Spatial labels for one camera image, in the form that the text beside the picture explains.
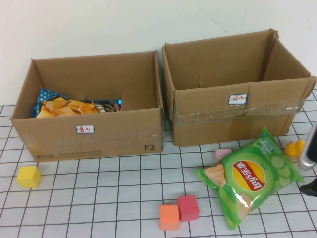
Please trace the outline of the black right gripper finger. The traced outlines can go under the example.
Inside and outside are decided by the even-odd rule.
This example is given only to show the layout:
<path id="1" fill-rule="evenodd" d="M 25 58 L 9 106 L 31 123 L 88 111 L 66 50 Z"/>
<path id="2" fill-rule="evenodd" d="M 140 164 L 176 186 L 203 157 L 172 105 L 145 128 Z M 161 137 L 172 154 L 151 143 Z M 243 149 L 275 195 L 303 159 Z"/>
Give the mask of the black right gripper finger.
<path id="1" fill-rule="evenodd" d="M 299 191 L 307 196 L 317 196 L 317 181 L 299 187 Z"/>

